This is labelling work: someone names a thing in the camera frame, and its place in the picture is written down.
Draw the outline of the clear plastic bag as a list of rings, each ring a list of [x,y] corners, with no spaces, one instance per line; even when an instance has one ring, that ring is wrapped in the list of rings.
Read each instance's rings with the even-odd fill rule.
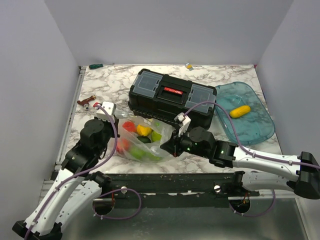
[[[168,160],[171,155],[161,149],[174,128],[157,119],[141,116],[121,118],[118,123],[116,153],[132,161],[157,163]]]

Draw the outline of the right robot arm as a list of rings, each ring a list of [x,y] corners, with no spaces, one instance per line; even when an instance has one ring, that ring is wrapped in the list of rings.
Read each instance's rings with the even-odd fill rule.
[[[232,142],[216,140],[202,127],[188,133],[174,130],[161,144],[161,149],[174,157],[186,152],[208,159],[219,168],[246,168],[257,171],[257,176],[245,173],[230,183],[230,191],[241,196],[245,192],[270,189],[291,191],[299,197],[320,198],[320,166],[306,151],[300,155],[282,155],[255,151]]]

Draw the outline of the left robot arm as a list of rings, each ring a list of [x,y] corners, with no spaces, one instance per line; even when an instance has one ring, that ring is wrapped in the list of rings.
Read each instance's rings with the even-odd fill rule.
[[[84,124],[80,139],[70,149],[49,191],[25,220],[17,221],[12,230],[25,240],[60,240],[70,221],[94,198],[107,197],[109,179],[95,172],[81,190],[72,195],[96,168],[111,138],[117,140],[119,120],[116,117],[94,118]]]

